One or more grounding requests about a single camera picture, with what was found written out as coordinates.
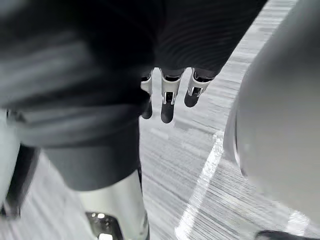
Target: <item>black fabric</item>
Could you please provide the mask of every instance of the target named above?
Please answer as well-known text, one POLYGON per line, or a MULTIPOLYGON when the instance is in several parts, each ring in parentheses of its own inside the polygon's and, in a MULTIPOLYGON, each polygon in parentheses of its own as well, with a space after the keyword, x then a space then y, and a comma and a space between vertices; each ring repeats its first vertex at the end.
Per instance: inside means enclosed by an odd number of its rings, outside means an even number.
POLYGON ((319 240, 319 238, 296 236, 284 231, 264 230, 259 231, 254 240, 319 240))
MULTIPOLYGON (((137 122, 148 104, 149 96, 140 88, 142 72, 196 67, 218 74, 265 2, 0 2, 0 107, 14 111, 9 122, 28 146, 57 150, 108 145, 137 122)), ((138 148, 139 127, 134 126, 135 137, 120 136, 125 145, 138 148)), ((111 167, 119 156, 106 154, 106 178, 138 167, 138 150, 130 151, 129 159, 121 161, 122 170, 111 167)), ((86 161, 83 168, 94 164, 86 161)), ((58 168, 62 164, 52 162, 58 168)), ((81 174, 68 175, 72 166, 62 173, 72 188, 102 187, 116 179, 85 183, 81 174)))
POLYGON ((101 189, 140 167, 138 121, 91 144, 45 148, 44 152, 71 189, 101 189))

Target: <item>floor marking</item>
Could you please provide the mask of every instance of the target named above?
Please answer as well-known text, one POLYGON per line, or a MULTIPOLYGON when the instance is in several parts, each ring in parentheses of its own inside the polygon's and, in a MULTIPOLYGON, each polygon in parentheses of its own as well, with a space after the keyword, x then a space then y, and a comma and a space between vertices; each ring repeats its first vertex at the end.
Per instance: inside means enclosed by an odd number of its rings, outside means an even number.
POLYGON ((202 172, 197 180, 193 194, 189 199, 186 210, 180 220, 179 226, 174 229, 178 240, 189 240, 195 218, 206 195, 210 180, 214 176, 223 154, 224 132, 218 131, 213 135, 213 147, 206 159, 202 172))
POLYGON ((309 222, 308 217, 299 211, 294 211, 289 217, 285 231, 293 235, 303 236, 309 222))

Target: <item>gray carpet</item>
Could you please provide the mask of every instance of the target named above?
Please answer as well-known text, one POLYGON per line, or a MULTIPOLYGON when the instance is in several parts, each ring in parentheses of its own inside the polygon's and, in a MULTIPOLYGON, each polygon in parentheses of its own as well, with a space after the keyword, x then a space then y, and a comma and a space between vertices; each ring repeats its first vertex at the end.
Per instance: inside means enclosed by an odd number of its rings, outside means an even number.
MULTIPOLYGON (((184 238, 177 235, 180 239, 251 240, 258 230, 299 228, 299 224, 290 224, 299 214, 258 192, 224 156, 207 183, 202 181, 205 186, 199 181, 214 144, 212 136, 223 131, 246 69, 295 2, 271 0, 265 6, 222 72, 191 109, 183 101, 191 73, 187 69, 170 124, 160 120, 161 76, 154 71, 154 114, 140 121, 144 200, 152 240, 177 239, 175 229, 187 231, 184 238), (195 193, 203 194, 201 201, 195 193), (198 205, 186 227, 184 216, 194 203, 198 205)), ((304 234, 320 237, 320 227, 309 223, 304 234)), ((0 240, 89 239, 93 237, 78 198, 42 156, 22 218, 0 220, 0 240)))

